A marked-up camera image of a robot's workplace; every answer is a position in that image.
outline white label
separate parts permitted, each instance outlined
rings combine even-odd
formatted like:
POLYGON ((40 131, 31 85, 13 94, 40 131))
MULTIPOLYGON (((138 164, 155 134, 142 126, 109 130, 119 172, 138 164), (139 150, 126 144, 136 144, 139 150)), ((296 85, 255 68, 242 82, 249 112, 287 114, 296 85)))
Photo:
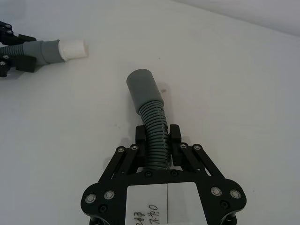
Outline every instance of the white label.
POLYGON ((125 225, 207 225, 193 182, 127 188, 125 225))

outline white table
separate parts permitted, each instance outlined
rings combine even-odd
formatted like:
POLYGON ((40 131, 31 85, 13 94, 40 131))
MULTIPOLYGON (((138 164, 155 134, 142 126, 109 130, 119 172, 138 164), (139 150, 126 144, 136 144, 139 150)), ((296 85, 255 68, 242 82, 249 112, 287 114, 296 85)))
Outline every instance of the white table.
POLYGON ((243 187, 239 224, 299 223, 299 38, 170 0, 0 7, 16 32, 90 46, 86 59, 0 81, 0 224, 88 224, 83 191, 141 124, 126 86, 138 68, 183 140, 243 187))

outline screw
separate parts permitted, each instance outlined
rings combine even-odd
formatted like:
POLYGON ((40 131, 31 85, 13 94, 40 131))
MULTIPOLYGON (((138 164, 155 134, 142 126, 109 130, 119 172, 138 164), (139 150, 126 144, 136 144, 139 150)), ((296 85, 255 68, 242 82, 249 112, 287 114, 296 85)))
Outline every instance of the screw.
POLYGON ((173 171, 171 172, 171 176, 177 177, 177 176, 178 176, 178 172, 177 172, 176 170, 173 170, 173 171))
POLYGON ((114 197, 114 191, 106 191, 104 194, 104 198, 110 200, 114 197))
POLYGON ((180 147, 183 148, 183 149, 185 149, 185 148, 187 147, 187 144, 181 143, 181 144, 180 144, 180 147))
POLYGON ((193 146, 193 148, 194 148, 195 150, 200 150, 200 149, 201 149, 201 147, 200 147, 199 144, 195 144, 195 145, 193 146))
POLYGON ((133 146, 131 146, 131 149, 132 150, 137 150, 139 147, 137 146, 137 145, 133 145, 133 146))
POLYGON ((85 197, 85 202, 87 204, 91 204, 96 200, 96 196, 94 194, 89 194, 88 196, 85 197))
POLYGON ((99 207, 99 212, 100 213, 104 213, 107 211, 107 205, 100 205, 99 207))
POLYGON ((226 210, 229 208, 229 203, 227 201, 221 201, 221 207, 226 210))
POLYGON ((234 190, 234 189, 230 191, 230 195, 231 195, 233 198, 236 198, 236 199, 239 199, 239 198, 242 197, 242 195, 240 194, 240 192, 237 191, 237 190, 234 190))
POLYGON ((212 187, 210 191, 215 196, 221 196, 222 195, 222 191, 218 187, 212 187))
POLYGON ((123 147, 118 148, 118 152, 123 152, 123 151, 125 151, 125 148, 123 148, 123 147))
POLYGON ((145 177, 151 177, 152 176, 152 173, 150 172, 150 171, 147 171, 146 173, 145 173, 145 177))

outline gray hose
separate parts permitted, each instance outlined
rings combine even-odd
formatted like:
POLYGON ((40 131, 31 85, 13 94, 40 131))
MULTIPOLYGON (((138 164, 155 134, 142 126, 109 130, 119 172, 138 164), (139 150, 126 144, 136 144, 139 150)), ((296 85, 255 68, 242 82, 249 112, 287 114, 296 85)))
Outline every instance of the gray hose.
POLYGON ((59 40, 30 41, 21 45, 5 46, 0 53, 8 56, 27 55, 37 59, 37 65, 64 62, 59 52, 59 40))
POLYGON ((127 85, 146 127, 147 160, 146 169, 167 169, 170 167, 168 124, 165 118, 164 101, 160 96, 150 71, 139 69, 127 78, 127 85))

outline silver bolt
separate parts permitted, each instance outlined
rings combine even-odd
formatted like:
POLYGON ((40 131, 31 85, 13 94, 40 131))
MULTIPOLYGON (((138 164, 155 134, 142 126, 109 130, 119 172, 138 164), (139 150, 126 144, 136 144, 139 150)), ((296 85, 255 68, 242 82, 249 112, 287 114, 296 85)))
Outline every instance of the silver bolt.
POLYGON ((85 202, 87 204, 91 204, 96 200, 96 196, 94 194, 89 194, 88 196, 85 197, 85 202))
POLYGON ((212 187, 210 191, 215 196, 221 196, 222 195, 222 191, 218 187, 212 187))
POLYGON ((137 150, 137 149, 138 149, 138 146, 137 146, 137 145, 134 145, 134 146, 131 147, 131 149, 132 149, 132 150, 137 150))
POLYGON ((122 148, 122 147, 118 148, 118 152, 123 152, 123 151, 125 151, 124 148, 122 148))
POLYGON ((230 191, 230 195, 231 195, 233 198, 236 198, 236 199, 239 199, 239 198, 242 197, 242 195, 240 194, 240 192, 237 191, 237 190, 234 190, 234 189, 230 191))
POLYGON ((199 145, 199 144, 195 144, 195 145, 194 145, 194 149, 195 149, 195 150, 200 150, 200 149, 201 149, 201 147, 200 147, 200 145, 199 145))
POLYGON ((104 194, 104 198, 110 200, 114 197, 114 191, 106 191, 104 194))
POLYGON ((187 145, 185 143, 181 143, 180 147, 183 148, 183 149, 185 149, 187 147, 187 145))

